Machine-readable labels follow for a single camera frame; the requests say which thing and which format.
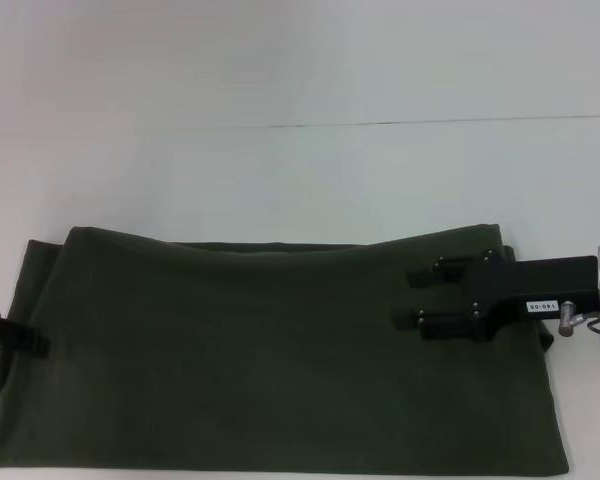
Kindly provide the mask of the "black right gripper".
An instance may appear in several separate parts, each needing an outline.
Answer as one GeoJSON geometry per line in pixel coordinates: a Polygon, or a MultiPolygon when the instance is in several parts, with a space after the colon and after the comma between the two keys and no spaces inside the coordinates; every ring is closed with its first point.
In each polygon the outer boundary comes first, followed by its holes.
{"type": "Polygon", "coordinates": [[[423,340],[490,340],[512,322],[559,321],[565,301],[576,305],[577,325],[600,313],[595,256],[535,261],[511,260],[495,251],[440,256],[431,267],[408,272],[407,281],[412,288],[458,284],[468,301],[468,317],[425,310],[391,313],[398,331],[417,331],[423,340]]]}

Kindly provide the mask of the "dark green FREE t-shirt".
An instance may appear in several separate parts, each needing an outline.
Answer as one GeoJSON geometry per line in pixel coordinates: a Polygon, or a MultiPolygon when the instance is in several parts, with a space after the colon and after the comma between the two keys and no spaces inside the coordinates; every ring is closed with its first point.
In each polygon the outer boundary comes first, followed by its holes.
{"type": "Polygon", "coordinates": [[[488,224],[362,246],[30,241],[9,319],[50,350],[0,353],[0,467],[565,474],[545,330],[396,327],[459,302],[409,272],[503,249],[488,224]]]}

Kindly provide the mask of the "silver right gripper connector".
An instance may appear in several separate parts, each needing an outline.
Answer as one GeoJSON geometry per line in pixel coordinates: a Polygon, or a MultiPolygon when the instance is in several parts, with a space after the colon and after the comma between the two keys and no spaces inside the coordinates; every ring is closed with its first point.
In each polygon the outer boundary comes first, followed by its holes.
{"type": "Polygon", "coordinates": [[[571,301],[565,301],[560,305],[560,318],[558,333],[563,337],[570,337],[577,325],[577,307],[571,301]]]}

